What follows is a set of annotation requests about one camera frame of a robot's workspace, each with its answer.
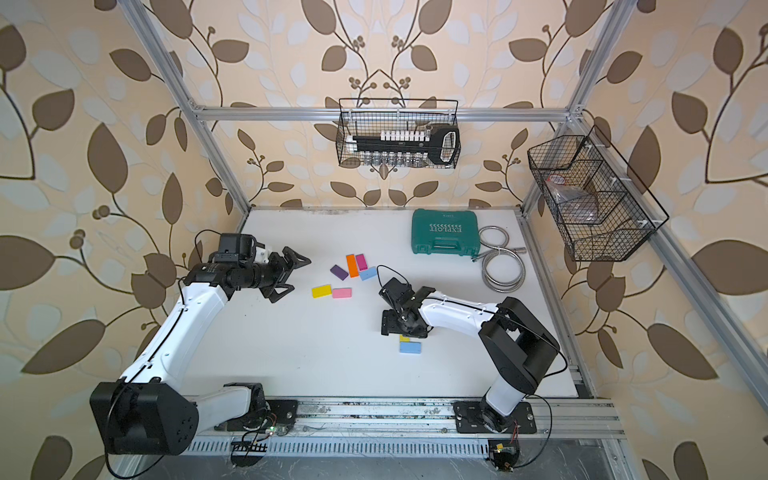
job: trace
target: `black bracket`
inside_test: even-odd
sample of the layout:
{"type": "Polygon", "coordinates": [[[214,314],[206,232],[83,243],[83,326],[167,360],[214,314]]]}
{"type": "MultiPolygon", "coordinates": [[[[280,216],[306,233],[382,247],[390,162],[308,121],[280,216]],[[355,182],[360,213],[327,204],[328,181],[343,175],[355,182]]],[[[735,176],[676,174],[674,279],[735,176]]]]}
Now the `black bracket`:
{"type": "MultiPolygon", "coordinates": [[[[477,402],[453,402],[453,412],[456,415],[456,431],[459,433],[497,433],[485,427],[480,401],[477,402]]],[[[533,416],[531,404],[520,402],[510,414],[512,425],[518,423],[520,434],[536,433],[536,420],[533,416]]],[[[504,432],[512,433],[511,428],[504,432]]]]}

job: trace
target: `black cable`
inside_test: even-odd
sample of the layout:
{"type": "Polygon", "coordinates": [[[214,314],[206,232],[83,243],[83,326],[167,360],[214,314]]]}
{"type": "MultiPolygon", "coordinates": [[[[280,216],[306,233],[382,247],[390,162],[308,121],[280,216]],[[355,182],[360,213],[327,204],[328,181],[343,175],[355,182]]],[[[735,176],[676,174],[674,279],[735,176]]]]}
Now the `black cable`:
{"type": "MultiPolygon", "coordinates": [[[[181,280],[178,280],[178,282],[177,282],[177,285],[179,286],[179,295],[181,297],[182,305],[184,305],[186,307],[187,301],[184,299],[184,294],[181,292],[181,284],[180,284],[180,282],[181,282],[181,280]]],[[[132,478],[140,477],[143,474],[149,472],[150,469],[152,469],[155,465],[160,463],[160,460],[162,460],[165,457],[165,455],[162,455],[160,458],[155,460],[155,462],[152,465],[146,467],[142,472],[139,472],[139,473],[137,473],[135,475],[131,475],[131,476],[128,476],[128,477],[121,476],[121,475],[117,474],[114,470],[112,470],[112,466],[109,464],[109,454],[107,452],[107,432],[109,430],[109,420],[112,418],[112,412],[114,411],[114,407],[120,401],[120,397],[122,397],[122,395],[125,392],[125,390],[127,390],[128,386],[136,379],[136,377],[138,377],[139,374],[141,372],[143,372],[145,368],[147,368],[146,362],[150,362],[154,358],[155,354],[157,354],[157,352],[160,351],[160,348],[163,346],[163,344],[168,339],[170,334],[176,328],[176,325],[179,323],[179,319],[184,314],[185,310],[186,310],[186,308],[182,308],[181,309],[181,311],[179,312],[179,316],[176,317],[176,319],[174,321],[174,324],[170,326],[170,329],[168,330],[168,333],[165,335],[163,340],[160,342],[160,345],[158,345],[157,348],[154,350],[154,352],[152,352],[152,355],[150,355],[150,357],[145,361],[145,364],[141,366],[139,371],[136,372],[136,374],[133,377],[131,377],[130,380],[128,380],[126,383],[123,384],[120,392],[118,392],[117,396],[115,396],[114,401],[112,402],[112,405],[109,406],[109,411],[107,412],[107,420],[104,423],[104,437],[101,439],[101,441],[104,443],[104,463],[107,466],[107,470],[109,471],[110,475],[112,475],[115,478],[119,478],[119,480],[131,480],[132,478]]]]}
{"type": "Polygon", "coordinates": [[[201,261],[201,262],[204,262],[205,260],[203,260],[203,252],[201,252],[201,251],[200,251],[200,250],[197,248],[197,238],[198,238],[198,237],[200,236],[200,234],[201,234],[201,233],[203,233],[203,232],[211,232],[211,233],[215,233],[216,235],[218,235],[219,237],[221,237],[221,233],[217,232],[216,230],[211,230],[210,228],[206,228],[206,229],[203,229],[203,230],[200,230],[199,232],[197,232],[197,235],[195,235],[195,236],[194,236],[194,240],[192,240],[192,242],[194,243],[194,249],[195,249],[195,251],[197,252],[197,256],[200,258],[200,261],[201,261]]]}
{"type": "Polygon", "coordinates": [[[544,448],[547,446],[547,442],[549,442],[549,437],[551,437],[551,435],[552,435],[552,425],[553,425],[553,423],[554,423],[554,417],[552,416],[552,406],[551,406],[551,405],[549,405],[549,402],[547,402],[547,399],[546,399],[546,398],[544,398],[543,396],[538,396],[538,395],[536,395],[535,393],[532,393],[532,394],[530,394],[530,395],[527,395],[527,396],[534,396],[534,397],[537,397],[537,398],[539,398],[539,399],[542,399],[542,400],[544,400],[544,403],[546,403],[546,404],[547,404],[547,407],[549,407],[549,430],[547,431],[547,438],[546,438],[546,439],[544,439],[544,443],[543,443],[543,444],[541,444],[541,448],[538,450],[538,453],[537,453],[536,455],[534,455],[534,456],[533,456],[533,458],[531,458],[530,460],[528,460],[526,463],[524,463],[524,464],[522,464],[522,465],[515,465],[515,466],[513,466],[512,468],[523,468],[523,467],[527,467],[527,466],[528,466],[528,465],[530,465],[531,463],[535,462],[535,461],[536,461],[536,459],[537,459],[537,458],[538,458],[538,457],[539,457],[539,456],[540,456],[540,455],[541,455],[541,454],[544,452],[544,448]]]}
{"type": "MultiPolygon", "coordinates": [[[[449,299],[443,299],[443,298],[435,298],[434,296],[428,296],[428,297],[426,297],[426,299],[425,299],[425,300],[439,300],[439,301],[441,301],[441,302],[455,303],[456,305],[467,306],[467,307],[469,307],[469,308],[473,308],[473,309],[475,309],[475,310],[478,310],[478,311],[480,311],[480,312],[485,312],[485,313],[496,313],[496,312],[492,312],[492,311],[490,311],[490,310],[484,310],[484,309],[482,309],[482,308],[478,308],[478,307],[476,307],[476,306],[474,306],[474,305],[468,305],[468,304],[466,304],[466,303],[456,302],[456,301],[454,301],[454,300],[449,300],[449,299]]],[[[552,349],[553,349],[553,350],[554,350],[554,351],[555,351],[555,352],[556,352],[556,353],[557,353],[559,356],[563,357],[563,362],[565,362],[565,366],[564,366],[562,369],[559,369],[557,372],[552,372],[552,373],[548,373],[547,375],[544,375],[543,377],[541,377],[541,379],[542,379],[542,380],[543,380],[543,379],[545,379],[545,378],[547,378],[548,376],[553,376],[553,375],[557,375],[558,373],[563,373],[565,370],[567,370],[567,369],[568,369],[568,359],[566,359],[566,358],[565,358],[565,355],[563,355],[563,352],[562,352],[562,350],[560,350],[558,347],[554,346],[554,344],[553,344],[552,342],[550,342],[548,339],[546,339],[546,338],[544,338],[543,336],[539,335],[538,333],[534,332],[533,330],[531,330],[530,328],[528,328],[526,325],[524,325],[524,324],[520,323],[519,321],[517,321],[517,320],[515,320],[515,319],[509,319],[509,318],[507,318],[507,320],[509,320],[509,321],[513,322],[513,323],[514,323],[515,325],[517,325],[517,326],[521,326],[521,327],[523,327],[524,329],[526,329],[526,330],[527,330],[527,331],[529,331],[530,333],[533,333],[533,334],[534,334],[534,335],[536,335],[536,337],[537,337],[537,338],[539,338],[539,339],[540,339],[542,342],[544,342],[544,343],[546,343],[547,345],[549,345],[549,346],[550,346],[550,347],[551,347],[551,348],[552,348],[552,349]]]]}

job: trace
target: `white tabletop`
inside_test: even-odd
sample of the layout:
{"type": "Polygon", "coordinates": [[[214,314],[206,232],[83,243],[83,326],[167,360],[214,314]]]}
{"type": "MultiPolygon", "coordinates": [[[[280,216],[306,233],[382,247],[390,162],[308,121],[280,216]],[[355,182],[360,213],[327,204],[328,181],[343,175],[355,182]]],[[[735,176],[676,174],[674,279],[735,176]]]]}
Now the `white tabletop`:
{"type": "MultiPolygon", "coordinates": [[[[504,227],[511,247],[524,245],[512,210],[477,210],[478,225],[504,227]]],[[[479,263],[458,255],[415,255],[412,210],[253,210],[243,233],[275,251],[284,246],[312,263],[293,272],[296,290],[270,303],[259,290],[235,292],[208,329],[190,363],[182,393],[208,392],[226,382],[261,382],[268,396],[479,397],[498,373],[477,336],[435,329],[420,355],[399,352],[397,335],[381,335],[382,310],[376,278],[335,277],[346,255],[364,253],[369,266],[387,265],[405,275],[414,290],[432,286],[473,302],[500,303],[482,282],[479,263]],[[351,299],[313,299],[311,289],[351,287],[351,299]]],[[[497,238],[488,235],[488,240],[497,238]]],[[[523,287],[509,296],[522,300],[555,337],[551,317],[528,255],[523,287]]],[[[509,257],[492,261],[499,280],[511,280],[509,257]]],[[[385,283],[392,274],[381,269],[385,283]]],[[[558,357],[550,372],[559,370],[558,357]]],[[[569,371],[545,379],[542,396],[577,396],[569,371]]]]}

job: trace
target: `black wire basket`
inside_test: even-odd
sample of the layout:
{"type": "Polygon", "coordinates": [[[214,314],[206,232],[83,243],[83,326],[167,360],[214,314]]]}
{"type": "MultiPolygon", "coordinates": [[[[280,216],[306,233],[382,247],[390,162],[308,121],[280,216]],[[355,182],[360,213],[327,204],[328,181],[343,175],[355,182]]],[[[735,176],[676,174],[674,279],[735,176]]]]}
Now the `black wire basket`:
{"type": "Polygon", "coordinates": [[[528,150],[536,184],[576,261],[624,261],[669,220],[615,148],[627,173],[614,172],[601,153],[609,147],[611,142],[593,127],[588,135],[563,135],[528,150]],[[648,193],[657,212],[648,213],[637,202],[627,188],[632,183],[648,193]]]}
{"type": "Polygon", "coordinates": [[[456,100],[340,98],[339,165],[455,168],[461,151],[457,110],[456,100]]]}

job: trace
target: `blue block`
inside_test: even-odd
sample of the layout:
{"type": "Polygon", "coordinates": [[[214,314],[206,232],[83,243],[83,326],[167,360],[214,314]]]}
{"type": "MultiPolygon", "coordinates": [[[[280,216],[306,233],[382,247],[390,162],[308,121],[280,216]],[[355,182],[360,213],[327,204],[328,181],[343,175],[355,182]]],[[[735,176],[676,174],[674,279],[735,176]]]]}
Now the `blue block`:
{"type": "Polygon", "coordinates": [[[363,280],[368,280],[369,278],[373,278],[374,276],[376,276],[375,266],[372,266],[371,268],[360,271],[360,278],[363,280]]]}
{"type": "Polygon", "coordinates": [[[400,342],[400,353],[421,353],[422,344],[420,342],[400,342]]]}

